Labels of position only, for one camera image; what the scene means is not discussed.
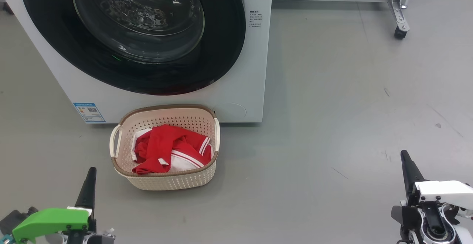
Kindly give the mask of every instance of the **metal cart leg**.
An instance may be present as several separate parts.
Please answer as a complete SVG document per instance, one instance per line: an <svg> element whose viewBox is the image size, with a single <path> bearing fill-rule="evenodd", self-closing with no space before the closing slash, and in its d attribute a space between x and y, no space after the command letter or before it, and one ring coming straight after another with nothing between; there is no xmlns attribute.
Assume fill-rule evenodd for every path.
<svg viewBox="0 0 473 244"><path fill-rule="evenodd" d="M406 18L404 17L402 10L407 8L408 0L389 0L388 5L392 15L396 19L397 28L394 33L396 39L402 40L406 37L407 32L410 30L407 24Z"/></svg>

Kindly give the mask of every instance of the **floor scuff mark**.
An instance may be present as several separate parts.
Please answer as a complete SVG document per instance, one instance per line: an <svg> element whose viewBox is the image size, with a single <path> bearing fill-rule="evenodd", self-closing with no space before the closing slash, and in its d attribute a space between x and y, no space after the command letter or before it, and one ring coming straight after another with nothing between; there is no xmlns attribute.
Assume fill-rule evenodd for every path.
<svg viewBox="0 0 473 244"><path fill-rule="evenodd" d="M335 170L335 172L337 172L338 174L340 174L342 177L348 179L346 176L344 176L342 173L338 172L335 168L332 167L333 170Z"/></svg>
<svg viewBox="0 0 473 244"><path fill-rule="evenodd" d="M448 126L450 126L450 127L458 134L458 136L461 136L462 138L464 138L463 135L462 135L459 131L457 131L457 130L450 124L450 122L449 122L444 116L442 116L442 114L440 114L440 113L439 113L435 108L433 108L432 106L430 106L430 105L427 105L427 106L430 107L434 112L436 112L436 113L448 124Z"/></svg>

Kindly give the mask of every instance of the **caster wheel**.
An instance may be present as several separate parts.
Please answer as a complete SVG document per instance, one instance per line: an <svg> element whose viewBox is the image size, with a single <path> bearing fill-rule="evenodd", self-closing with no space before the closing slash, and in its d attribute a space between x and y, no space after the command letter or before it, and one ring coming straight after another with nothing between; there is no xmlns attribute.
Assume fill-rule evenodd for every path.
<svg viewBox="0 0 473 244"><path fill-rule="evenodd" d="M3 3L3 10L5 10L10 15L13 15L13 11L11 10L10 6L7 3Z"/></svg>
<svg viewBox="0 0 473 244"><path fill-rule="evenodd" d="M401 226L401 230L399 230L399 234L401 239L409 239L409 231L405 230L403 226Z"/></svg>
<svg viewBox="0 0 473 244"><path fill-rule="evenodd" d="M396 31L394 32L394 38L397 40L402 40L406 38L407 31L402 31L399 29L399 27L396 28Z"/></svg>

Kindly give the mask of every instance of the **brown basket rim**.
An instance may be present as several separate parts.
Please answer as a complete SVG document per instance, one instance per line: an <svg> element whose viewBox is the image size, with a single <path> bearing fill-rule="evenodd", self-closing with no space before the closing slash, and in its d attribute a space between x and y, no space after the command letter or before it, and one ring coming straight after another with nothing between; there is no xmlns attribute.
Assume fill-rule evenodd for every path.
<svg viewBox="0 0 473 244"><path fill-rule="evenodd" d="M160 105L160 106L149 106L145 108L140 108L136 109L134 111L131 111L130 113L126 114L121 121L119 122L119 125L122 125L126 119L128 119L130 116L141 113L141 112L147 112L147 111L155 111L155 110L161 110L161 109L202 109L207 111L208 113L211 114L211 116L216 119L217 117L215 116L215 113L209 109L206 106L198 105L198 104L172 104L172 105ZM122 174L125 177L171 177L171 176L182 176L182 175L188 175L188 174L195 174L199 173L202 171L205 171L207 168L209 168L211 165L215 163L218 157L218 151L215 151L212 160L210 163L206 164L204 167L193 169L193 170L186 170L186 171L180 171L180 172L172 172L172 173L152 173L152 174L145 174L145 175L137 175L133 172L127 172L123 170L121 167L118 166L118 163L116 162L116 158L112 157L112 164L115 170Z"/></svg>
<svg viewBox="0 0 473 244"><path fill-rule="evenodd" d="M149 106L149 107L144 107L140 109L136 109L131 111L130 113L126 114L118 123L119 125L123 125L126 119L128 119L130 116L141 113L141 112L147 112L147 111L155 111L155 110L161 110L161 109L202 109L207 111L211 116L216 119L217 116L215 113L208 107L203 106L203 105L198 105L198 104L168 104L168 105L159 105L159 106Z"/></svg>

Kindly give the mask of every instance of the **washing machine door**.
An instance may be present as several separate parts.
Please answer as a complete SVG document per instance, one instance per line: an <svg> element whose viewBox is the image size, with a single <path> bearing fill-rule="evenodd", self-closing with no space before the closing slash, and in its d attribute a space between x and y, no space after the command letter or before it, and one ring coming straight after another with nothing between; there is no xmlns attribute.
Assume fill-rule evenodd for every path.
<svg viewBox="0 0 473 244"><path fill-rule="evenodd" d="M212 84L245 40L243 0L24 3L39 32L74 66L142 94L185 94Z"/></svg>

